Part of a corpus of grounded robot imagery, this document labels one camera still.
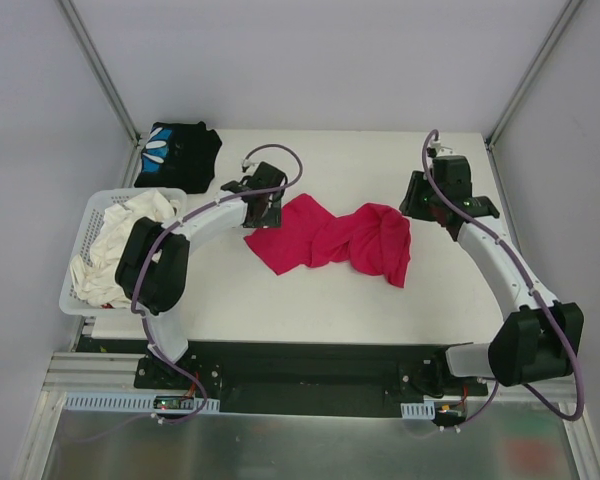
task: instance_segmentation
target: white table surface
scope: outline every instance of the white table surface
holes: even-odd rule
[[[335,215],[366,202],[397,208],[412,170],[421,170],[424,133],[221,130],[216,178],[188,208],[209,201],[220,185],[241,178],[240,161],[263,143],[282,143],[302,158],[305,174],[283,202],[312,195]],[[443,145],[465,155],[474,195],[502,212],[482,137],[442,133]],[[256,160],[296,173],[285,152]],[[353,270],[349,263],[301,266],[276,276],[243,241],[248,230],[221,234],[189,258],[181,321],[192,340],[421,344],[490,341],[502,324],[498,305],[470,257],[437,224],[411,221],[405,288]],[[96,338],[144,338],[140,320],[96,319]]]

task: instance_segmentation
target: crumpled fabric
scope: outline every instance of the crumpled fabric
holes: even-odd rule
[[[409,220],[398,210],[367,203],[335,217],[307,194],[283,207],[280,228],[256,230],[245,241],[277,275],[349,260],[358,272],[404,288],[411,259]]]
[[[129,307],[131,301],[116,283],[115,273],[131,229],[142,217],[156,222],[173,218],[181,207],[178,203],[170,203],[157,190],[148,190],[123,204],[105,209],[100,233],[89,248],[91,264],[85,263],[80,255],[73,257],[69,264],[78,298],[94,307]]]

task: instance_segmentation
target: metal frame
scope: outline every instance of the metal frame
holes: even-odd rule
[[[560,403],[560,409],[565,412],[569,410],[569,406]],[[579,422],[564,422],[564,428],[580,478],[582,480],[600,478],[600,448],[593,435],[589,412],[585,409]]]
[[[505,128],[507,128],[509,121],[520,107],[522,101],[527,95],[527,92],[533,85],[542,68],[547,63],[547,60],[553,53],[556,45],[558,45],[558,42],[566,32],[569,25],[571,25],[576,13],[584,2],[585,0],[568,0],[563,7],[562,11],[558,15],[558,18],[551,26],[549,33],[547,33],[547,36],[540,45],[535,57],[533,57],[533,60],[527,67],[524,75],[522,75],[522,79],[514,90],[513,95],[507,102],[507,106],[500,115],[500,118],[498,118],[498,121],[496,122],[491,134],[487,137],[487,146],[489,149],[491,149],[502,136],[502,132]]]
[[[498,171],[498,164],[493,155],[493,149],[490,148],[486,142],[485,142],[485,148],[487,150],[487,157],[489,157],[489,165],[491,165],[491,171],[493,173],[493,178],[496,181],[496,189],[498,190],[498,196],[500,197],[500,203],[502,204],[502,214],[504,215],[505,225],[509,229],[509,236],[511,237],[511,241],[513,242],[514,247],[516,247],[516,249],[518,251],[520,251],[520,241],[518,240],[518,232],[516,229],[516,224],[513,221],[513,214],[511,212],[509,197],[507,196],[507,192],[502,183],[502,177],[500,176],[500,172]]]
[[[59,390],[40,393],[13,478],[42,478],[65,399],[66,393]]]
[[[109,73],[107,72],[98,51],[96,50],[95,44],[89,32],[84,26],[84,22],[80,18],[80,14],[73,4],[72,0],[55,0],[56,4],[60,8],[62,15],[67,21],[71,32],[73,33],[80,50],[84,54],[93,75],[96,77],[98,84],[102,88],[102,92],[107,97],[107,101],[113,108],[114,113],[118,117],[120,125],[125,129],[129,139],[134,145],[137,145],[140,135],[136,130],[127,108],[125,107],[116,86],[114,85]]]
[[[124,175],[122,177],[122,181],[120,182],[121,188],[130,188],[133,186],[134,179],[140,173],[140,152],[146,143],[146,139],[142,139],[138,137],[135,141],[133,149],[131,150],[131,154],[127,159],[127,164],[124,169]]]

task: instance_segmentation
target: cable clip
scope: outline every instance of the cable clip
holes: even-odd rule
[[[440,138],[438,138],[437,140],[432,138],[431,142],[429,143],[429,146],[435,149],[436,153],[438,153],[442,148],[442,141],[440,140]]]
[[[158,350],[158,348],[155,343],[150,343],[149,345],[147,345],[147,348],[149,349],[149,351],[151,353],[153,353],[156,357],[159,358],[158,353],[156,352],[156,350]]]
[[[182,227],[184,225],[184,217],[172,217],[162,224],[163,227],[172,227],[173,225],[177,225],[178,227]]]
[[[258,164],[259,162],[254,162],[253,160],[250,160],[248,158],[243,158],[242,159],[242,173],[247,173],[247,170],[249,170],[251,167],[254,167]]]

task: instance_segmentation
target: white wall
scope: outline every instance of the white wall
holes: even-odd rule
[[[113,187],[129,143],[51,0],[0,2],[0,479],[8,478],[51,353],[86,200]]]
[[[585,312],[580,358],[600,441],[600,0],[585,2],[496,161],[529,263]]]
[[[565,0],[75,0],[136,126],[493,128]]]

